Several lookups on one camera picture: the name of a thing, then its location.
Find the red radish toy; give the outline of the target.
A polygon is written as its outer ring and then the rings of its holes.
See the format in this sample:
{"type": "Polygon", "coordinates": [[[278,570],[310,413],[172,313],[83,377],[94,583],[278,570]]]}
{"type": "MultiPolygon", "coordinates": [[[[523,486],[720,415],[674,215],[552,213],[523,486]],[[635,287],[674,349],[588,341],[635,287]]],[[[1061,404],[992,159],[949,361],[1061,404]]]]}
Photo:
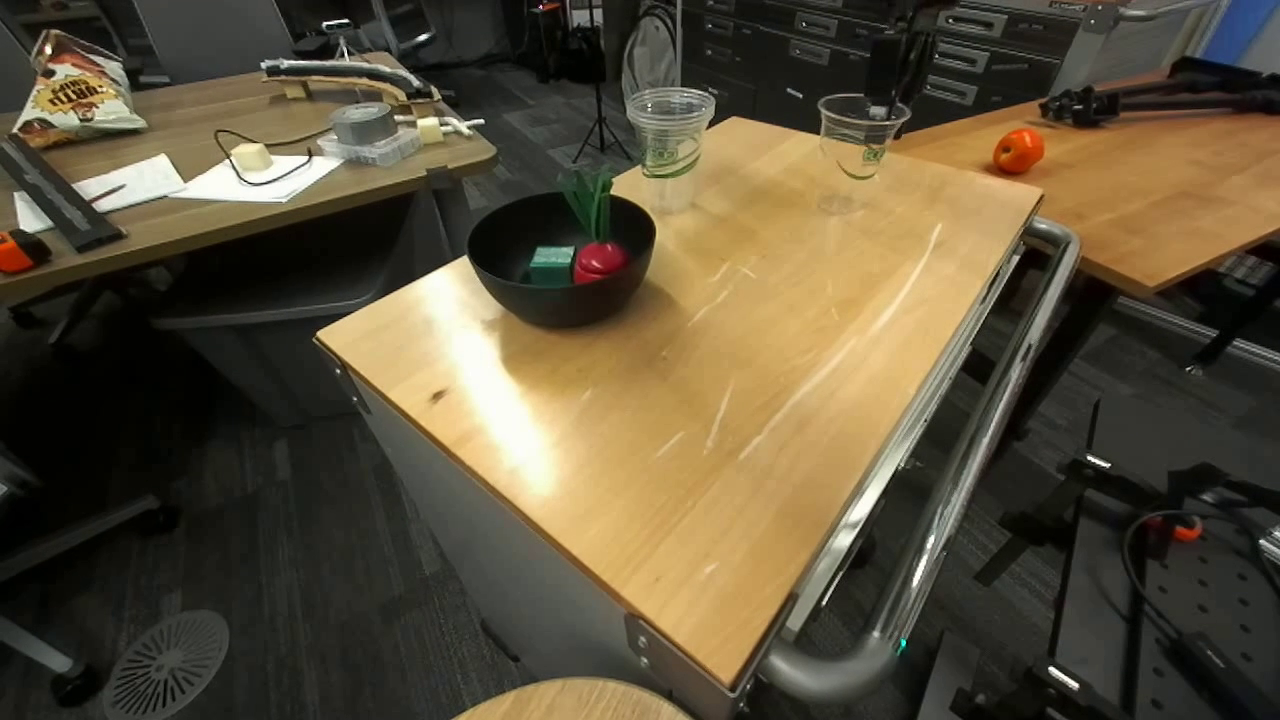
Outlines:
{"type": "Polygon", "coordinates": [[[582,231],[573,251],[573,278],[598,284],[629,267],[629,246],[612,234],[612,170],[577,166],[564,174],[564,198],[582,231]]]}

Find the green block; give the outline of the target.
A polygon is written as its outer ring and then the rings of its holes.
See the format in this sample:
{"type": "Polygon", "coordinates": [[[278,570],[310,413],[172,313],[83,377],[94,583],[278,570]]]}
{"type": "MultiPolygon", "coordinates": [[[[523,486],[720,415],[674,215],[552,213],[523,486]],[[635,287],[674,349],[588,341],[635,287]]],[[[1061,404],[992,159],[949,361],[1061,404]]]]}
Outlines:
{"type": "Polygon", "coordinates": [[[573,261],[577,261],[577,246],[573,246],[573,244],[539,244],[539,246],[529,254],[523,276],[529,276],[531,284],[567,284],[567,278],[573,278],[573,261]]]}

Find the clear cup with green logo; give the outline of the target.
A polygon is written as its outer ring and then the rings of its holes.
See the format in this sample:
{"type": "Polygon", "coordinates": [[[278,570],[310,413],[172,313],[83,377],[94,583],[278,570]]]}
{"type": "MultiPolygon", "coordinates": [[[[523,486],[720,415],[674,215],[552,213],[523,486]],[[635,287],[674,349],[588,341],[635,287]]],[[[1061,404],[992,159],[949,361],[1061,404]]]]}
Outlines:
{"type": "Polygon", "coordinates": [[[641,140],[641,174],[661,213],[684,213],[697,194],[701,140],[715,115],[705,86],[641,86],[622,101],[641,140]]]}

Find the clear plastic cup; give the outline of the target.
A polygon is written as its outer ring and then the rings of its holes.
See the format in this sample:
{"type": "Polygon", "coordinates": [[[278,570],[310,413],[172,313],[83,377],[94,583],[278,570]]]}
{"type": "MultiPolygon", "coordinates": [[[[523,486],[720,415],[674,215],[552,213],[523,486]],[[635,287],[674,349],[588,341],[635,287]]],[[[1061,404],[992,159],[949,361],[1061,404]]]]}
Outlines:
{"type": "Polygon", "coordinates": [[[910,108],[901,101],[871,101],[863,93],[829,93],[814,101],[819,147],[849,180],[871,180],[910,108]]]}

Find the orange fruit toy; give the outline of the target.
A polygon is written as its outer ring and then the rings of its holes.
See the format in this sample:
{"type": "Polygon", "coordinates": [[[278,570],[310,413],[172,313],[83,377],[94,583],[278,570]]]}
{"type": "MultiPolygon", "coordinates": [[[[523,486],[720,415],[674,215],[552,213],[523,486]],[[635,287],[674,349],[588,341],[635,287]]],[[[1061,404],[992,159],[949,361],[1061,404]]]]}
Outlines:
{"type": "Polygon", "coordinates": [[[1011,126],[992,147],[999,174],[1026,174],[1045,159],[1045,137],[1036,126],[1011,126]]]}

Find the black bowl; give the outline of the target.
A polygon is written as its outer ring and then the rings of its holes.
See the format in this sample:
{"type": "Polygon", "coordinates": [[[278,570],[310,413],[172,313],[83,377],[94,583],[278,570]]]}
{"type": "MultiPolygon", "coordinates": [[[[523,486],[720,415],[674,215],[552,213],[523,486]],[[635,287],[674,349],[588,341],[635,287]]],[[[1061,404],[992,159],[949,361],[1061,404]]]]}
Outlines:
{"type": "Polygon", "coordinates": [[[606,198],[606,227],[588,231],[560,191],[486,213],[469,234],[479,284],[537,326],[581,326],[614,314],[646,276],[656,219],[606,198]]]}

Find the round wooden stool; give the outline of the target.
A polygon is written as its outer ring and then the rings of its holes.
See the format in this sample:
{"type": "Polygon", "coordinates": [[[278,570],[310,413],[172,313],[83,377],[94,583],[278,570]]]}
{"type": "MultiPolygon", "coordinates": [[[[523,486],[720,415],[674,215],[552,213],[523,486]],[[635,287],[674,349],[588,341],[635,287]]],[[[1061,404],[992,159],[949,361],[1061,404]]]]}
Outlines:
{"type": "Polygon", "coordinates": [[[464,708],[457,720],[692,720],[680,703],[595,676],[537,678],[464,708]]]}

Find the grey tape roll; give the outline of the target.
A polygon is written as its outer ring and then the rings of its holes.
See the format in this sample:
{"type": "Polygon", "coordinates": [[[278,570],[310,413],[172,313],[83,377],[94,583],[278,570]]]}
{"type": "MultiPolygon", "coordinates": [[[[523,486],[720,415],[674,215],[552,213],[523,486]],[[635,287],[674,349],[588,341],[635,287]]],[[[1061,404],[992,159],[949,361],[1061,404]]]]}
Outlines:
{"type": "Polygon", "coordinates": [[[330,140],[341,147],[363,147],[396,137],[396,115],[386,105],[344,105],[330,111],[330,140]]]}

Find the wooden office desk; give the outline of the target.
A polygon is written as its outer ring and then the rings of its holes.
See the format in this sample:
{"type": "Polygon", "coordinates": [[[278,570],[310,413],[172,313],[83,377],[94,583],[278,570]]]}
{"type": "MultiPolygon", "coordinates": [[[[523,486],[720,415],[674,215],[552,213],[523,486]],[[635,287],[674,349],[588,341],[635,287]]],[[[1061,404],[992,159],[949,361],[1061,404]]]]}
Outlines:
{"type": "MultiPolygon", "coordinates": [[[[264,71],[169,84],[134,93],[131,105],[146,119],[145,133],[94,137],[42,147],[42,159],[69,180],[90,180],[125,164],[169,157],[181,180],[195,180],[225,159],[221,126],[260,143],[283,143],[330,126],[344,101],[382,101],[396,115],[447,115],[447,105],[398,67],[393,57],[369,59],[270,59],[264,71]]],[[[16,307],[69,284],[161,264],[210,244],[260,234],[301,219],[407,194],[427,174],[485,166],[494,147],[474,133],[445,140],[396,164],[341,164],[283,203],[257,198],[145,198],[114,208],[120,239],[77,251],[58,231],[42,231],[50,254],[20,276],[0,278],[0,305],[16,307]]]]}

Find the white paper sheet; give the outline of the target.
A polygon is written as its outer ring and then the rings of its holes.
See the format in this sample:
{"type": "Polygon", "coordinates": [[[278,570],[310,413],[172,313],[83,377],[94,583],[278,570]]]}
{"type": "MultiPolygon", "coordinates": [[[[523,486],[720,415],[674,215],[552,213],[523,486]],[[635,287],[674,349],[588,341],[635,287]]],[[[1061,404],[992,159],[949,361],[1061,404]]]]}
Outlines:
{"type": "MultiPolygon", "coordinates": [[[[146,198],[164,198],[183,189],[169,151],[146,159],[89,174],[71,182],[94,213],[114,213],[146,198]]],[[[28,198],[28,191],[10,191],[16,223],[23,231],[49,231],[50,219],[28,198]]]]}

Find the chip bag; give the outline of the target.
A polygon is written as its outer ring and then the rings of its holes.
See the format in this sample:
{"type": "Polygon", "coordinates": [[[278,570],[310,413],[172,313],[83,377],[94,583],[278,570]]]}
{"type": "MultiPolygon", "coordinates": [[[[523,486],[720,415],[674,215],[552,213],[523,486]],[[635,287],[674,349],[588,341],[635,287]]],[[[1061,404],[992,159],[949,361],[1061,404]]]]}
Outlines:
{"type": "Polygon", "coordinates": [[[30,86],[10,133],[30,147],[146,126],[131,105],[131,84],[114,52],[65,28],[42,28],[28,65],[30,86]]]}

